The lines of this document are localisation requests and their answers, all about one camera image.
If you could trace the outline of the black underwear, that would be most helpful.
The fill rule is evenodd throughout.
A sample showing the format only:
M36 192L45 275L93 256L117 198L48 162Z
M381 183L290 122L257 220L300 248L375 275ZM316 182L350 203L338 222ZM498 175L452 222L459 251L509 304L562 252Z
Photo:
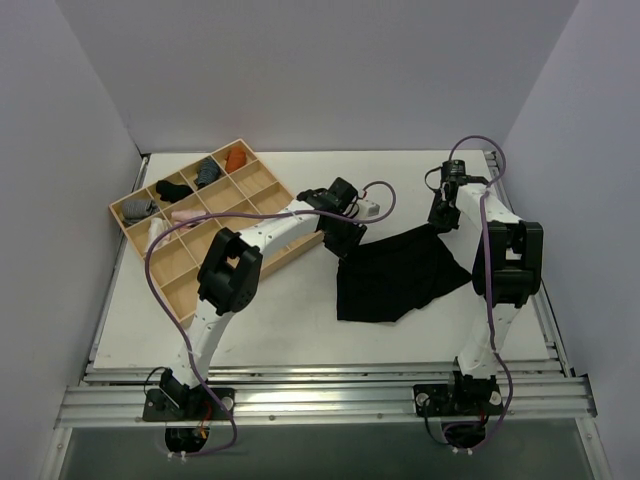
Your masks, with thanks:
M360 245L339 262L340 321L390 323L471 281L438 231L424 224Z

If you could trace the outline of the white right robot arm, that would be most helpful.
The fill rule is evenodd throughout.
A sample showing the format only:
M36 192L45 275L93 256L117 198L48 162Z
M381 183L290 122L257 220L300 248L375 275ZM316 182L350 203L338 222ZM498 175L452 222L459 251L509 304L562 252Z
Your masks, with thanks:
M491 182L467 174L462 162L447 162L435 171L440 182L431 189L428 223L448 233L465 216L480 234L471 276L482 312L443 390L447 406L464 413L497 393L504 342L516 316L540 289L544 230L512 213L493 193Z

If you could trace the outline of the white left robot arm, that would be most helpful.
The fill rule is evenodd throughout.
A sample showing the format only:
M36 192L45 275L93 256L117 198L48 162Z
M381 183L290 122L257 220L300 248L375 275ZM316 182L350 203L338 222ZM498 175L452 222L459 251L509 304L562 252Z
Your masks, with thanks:
M263 263L317 232L330 252L346 257L366 232L363 222L379 213L379 206L364 195L338 177L327 189L303 191L278 212L259 215L251 227L224 227L216 233L197 273L196 313L182 333L177 360L159 382L170 412L190 419L200 411L198 389L231 318L256 296Z

